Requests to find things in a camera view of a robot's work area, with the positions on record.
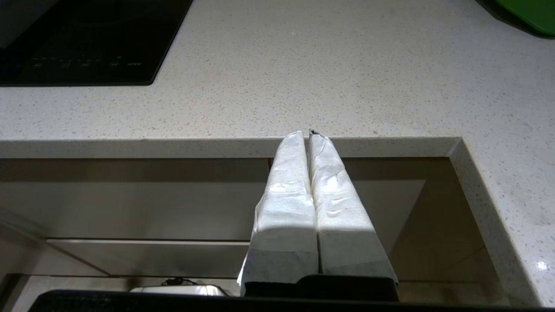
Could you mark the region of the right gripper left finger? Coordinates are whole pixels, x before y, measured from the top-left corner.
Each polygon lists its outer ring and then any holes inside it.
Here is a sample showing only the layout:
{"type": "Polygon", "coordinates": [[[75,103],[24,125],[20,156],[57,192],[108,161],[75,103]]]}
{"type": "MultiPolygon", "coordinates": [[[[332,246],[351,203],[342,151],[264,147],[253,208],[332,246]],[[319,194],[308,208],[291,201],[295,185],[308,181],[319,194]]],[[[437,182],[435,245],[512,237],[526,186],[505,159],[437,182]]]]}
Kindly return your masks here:
{"type": "Polygon", "coordinates": [[[304,135],[297,131],[276,150],[237,283],[246,296],[252,283],[295,284],[318,272],[316,209],[304,135]]]}

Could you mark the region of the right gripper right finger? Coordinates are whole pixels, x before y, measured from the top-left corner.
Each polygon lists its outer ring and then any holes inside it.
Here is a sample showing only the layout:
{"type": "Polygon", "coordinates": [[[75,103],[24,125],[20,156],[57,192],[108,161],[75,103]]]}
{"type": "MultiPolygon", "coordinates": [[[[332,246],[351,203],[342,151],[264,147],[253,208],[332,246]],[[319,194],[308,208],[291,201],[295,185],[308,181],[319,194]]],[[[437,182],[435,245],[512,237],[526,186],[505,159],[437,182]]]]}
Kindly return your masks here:
{"type": "Polygon", "coordinates": [[[321,133],[310,134],[309,165],[322,273],[396,281],[343,161],[333,142],[321,133]]]}

